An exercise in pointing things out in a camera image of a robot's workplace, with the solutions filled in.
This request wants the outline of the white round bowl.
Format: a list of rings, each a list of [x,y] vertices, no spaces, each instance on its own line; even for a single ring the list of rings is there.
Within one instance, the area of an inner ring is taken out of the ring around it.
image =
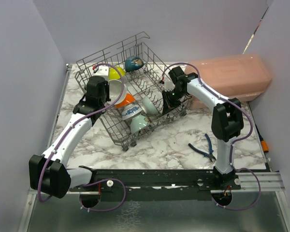
[[[131,94],[127,93],[125,99],[122,102],[116,104],[115,108],[116,109],[123,108],[123,107],[133,103],[134,101],[135,101],[135,98]]]

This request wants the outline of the yellow-green bowl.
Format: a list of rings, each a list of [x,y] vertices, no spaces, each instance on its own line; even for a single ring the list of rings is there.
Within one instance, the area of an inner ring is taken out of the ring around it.
[[[115,66],[115,68],[109,69],[109,80],[118,80],[120,76],[124,76],[126,72],[119,66]]]

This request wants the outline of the blue floral bowl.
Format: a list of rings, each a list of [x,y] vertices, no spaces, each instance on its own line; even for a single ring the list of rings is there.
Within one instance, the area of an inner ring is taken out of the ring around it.
[[[137,104],[129,104],[124,107],[122,111],[122,119],[127,120],[131,117],[134,117],[138,113],[142,112],[142,108]]]

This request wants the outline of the celadon green bowl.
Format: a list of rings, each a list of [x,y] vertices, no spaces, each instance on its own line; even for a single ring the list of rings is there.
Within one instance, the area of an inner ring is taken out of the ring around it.
[[[148,123],[149,123],[149,118],[142,115],[142,114],[134,117],[130,123],[131,134],[134,134],[134,133],[140,131],[141,129],[146,127],[148,125]]]

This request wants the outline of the dark brown bowl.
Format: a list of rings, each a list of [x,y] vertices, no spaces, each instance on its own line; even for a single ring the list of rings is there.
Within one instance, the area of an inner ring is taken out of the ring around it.
[[[139,56],[130,56],[126,58],[124,67],[126,72],[136,71],[144,66],[143,60]]]

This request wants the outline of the beige patterned bowl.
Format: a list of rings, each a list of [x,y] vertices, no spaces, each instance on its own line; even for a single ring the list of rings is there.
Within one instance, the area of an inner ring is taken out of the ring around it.
[[[121,90],[122,90],[122,82],[118,80],[109,80],[109,98],[110,101],[109,104],[112,104],[115,102],[115,100],[119,97]],[[123,93],[119,100],[116,102],[116,104],[120,104],[122,101],[124,101],[126,97],[126,88],[124,87]]]

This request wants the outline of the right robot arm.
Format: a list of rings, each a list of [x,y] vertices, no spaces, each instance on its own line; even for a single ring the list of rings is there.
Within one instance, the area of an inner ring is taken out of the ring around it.
[[[211,130],[217,138],[217,160],[212,183],[216,188],[223,189],[235,179],[232,142],[244,127],[241,103],[237,98],[226,99],[203,82],[198,74],[185,74],[179,66],[172,68],[168,75],[174,89],[162,92],[164,115],[179,107],[180,99],[185,95],[198,98],[212,112]]]

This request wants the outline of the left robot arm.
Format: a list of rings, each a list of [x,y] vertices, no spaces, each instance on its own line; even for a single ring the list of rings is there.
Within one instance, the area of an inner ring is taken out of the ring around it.
[[[69,189],[82,186],[93,190],[97,179],[89,168],[68,169],[67,163],[83,136],[102,115],[105,102],[109,100],[109,86],[101,76],[91,77],[87,91],[74,107],[72,116],[55,142],[41,155],[33,155],[29,160],[30,187],[41,194],[62,198]]]

